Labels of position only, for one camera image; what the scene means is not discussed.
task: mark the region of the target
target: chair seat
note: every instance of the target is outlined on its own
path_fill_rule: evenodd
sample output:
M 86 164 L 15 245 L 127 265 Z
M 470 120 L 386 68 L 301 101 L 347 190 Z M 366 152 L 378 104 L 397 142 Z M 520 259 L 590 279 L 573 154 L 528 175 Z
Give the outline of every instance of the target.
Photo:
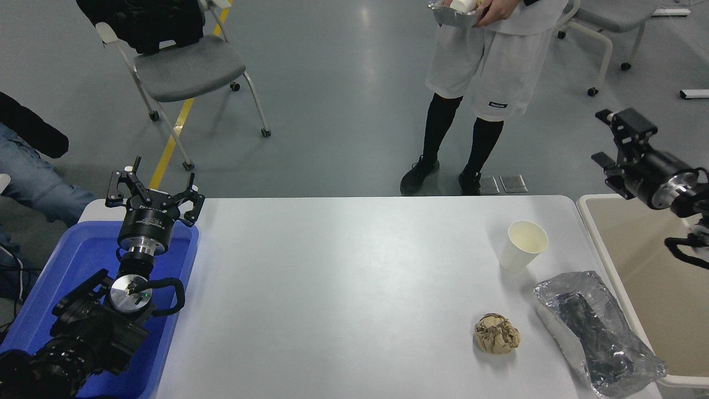
M 581 0 L 575 18 L 611 32 L 628 32 L 649 19 L 657 9 L 655 0 Z
M 205 35 L 193 45 L 173 45 L 156 54 L 139 55 L 135 69 L 155 101 L 174 102 L 226 86 L 246 71 L 246 64 L 229 43 Z

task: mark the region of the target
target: blue plastic bin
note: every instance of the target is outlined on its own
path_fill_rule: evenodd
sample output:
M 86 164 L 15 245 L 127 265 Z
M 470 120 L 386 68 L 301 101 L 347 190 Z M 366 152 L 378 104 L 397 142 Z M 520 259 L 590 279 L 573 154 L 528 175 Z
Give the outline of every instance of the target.
M 52 309 L 69 291 L 102 268 L 116 277 L 116 239 L 120 229 L 121 222 L 83 222 L 64 233 L 0 351 L 21 349 L 34 354 L 52 338 L 49 331 L 57 319 Z M 169 249 L 157 257 L 151 279 L 178 277 L 189 299 L 187 283 L 198 237 L 196 227 L 176 223 Z M 154 290 L 152 299 L 158 309 L 174 306 L 174 290 Z M 130 368 L 119 376 L 104 371 L 89 377 L 77 397 L 149 398 L 160 381 L 178 315 L 151 317 L 143 325 L 150 333 L 131 359 Z

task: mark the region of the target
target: jeans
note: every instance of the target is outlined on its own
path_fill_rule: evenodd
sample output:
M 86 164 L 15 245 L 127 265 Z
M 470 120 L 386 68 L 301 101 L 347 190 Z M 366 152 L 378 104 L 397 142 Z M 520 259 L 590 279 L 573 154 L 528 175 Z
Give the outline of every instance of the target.
M 67 227 L 75 225 L 86 205 L 96 197 L 75 185 L 67 184 L 57 175 L 52 166 L 40 158 L 37 151 L 17 136 L 17 133 L 0 123 L 0 173 L 10 175 L 11 181 L 2 192 L 20 204 L 42 212 L 48 222 L 61 220 Z M 10 243 L 10 236 L 5 233 L 0 224 L 0 244 L 13 252 L 23 262 L 25 268 L 31 268 L 24 259 L 17 245 Z M 0 263 L 16 267 L 12 256 L 0 249 Z M 17 272 L 2 270 L 2 274 L 10 277 L 0 278 L 0 297 L 17 298 Z M 31 280 L 24 273 L 27 286 L 24 295 L 29 292 Z

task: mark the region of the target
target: black sneaker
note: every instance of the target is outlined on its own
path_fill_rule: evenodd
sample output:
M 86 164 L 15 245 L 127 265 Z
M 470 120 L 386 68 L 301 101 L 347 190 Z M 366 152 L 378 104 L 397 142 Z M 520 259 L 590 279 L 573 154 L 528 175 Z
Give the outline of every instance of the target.
M 480 195 L 480 177 L 480 172 L 476 173 L 472 177 L 460 173 L 460 175 L 458 175 L 460 195 Z
M 411 166 L 411 170 L 408 171 L 402 178 L 401 184 L 399 185 L 399 190 L 402 195 L 414 195 L 421 190 L 423 186 L 423 181 L 426 177 L 436 173 L 440 167 L 440 163 L 436 160 L 433 164 L 424 163 L 423 155 L 418 157 L 418 162 Z

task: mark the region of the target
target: person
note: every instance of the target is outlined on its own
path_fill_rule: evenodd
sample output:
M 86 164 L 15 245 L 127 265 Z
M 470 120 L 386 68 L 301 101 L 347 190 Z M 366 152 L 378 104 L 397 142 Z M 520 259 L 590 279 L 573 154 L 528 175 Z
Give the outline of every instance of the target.
M 48 222 L 61 220 L 67 227 L 79 221 L 84 208 L 96 197 L 75 185 L 67 184 L 40 158 L 38 150 L 59 158 L 69 150 L 68 138 L 45 123 L 30 109 L 0 92 L 0 173 L 9 176 L 2 190 L 4 197 L 42 212 Z M 0 297 L 23 301 L 35 280 L 30 262 L 0 224 Z
M 452 0 L 444 0 L 449 6 Z M 423 154 L 401 179 L 402 195 L 414 195 L 440 163 L 438 150 L 476 73 L 472 108 L 477 119 L 473 144 L 458 175 L 463 195 L 480 195 L 484 163 L 504 120 L 524 114 L 539 78 L 552 28 L 567 0 L 483 0 L 469 28 L 440 26 L 426 85 L 428 107 Z

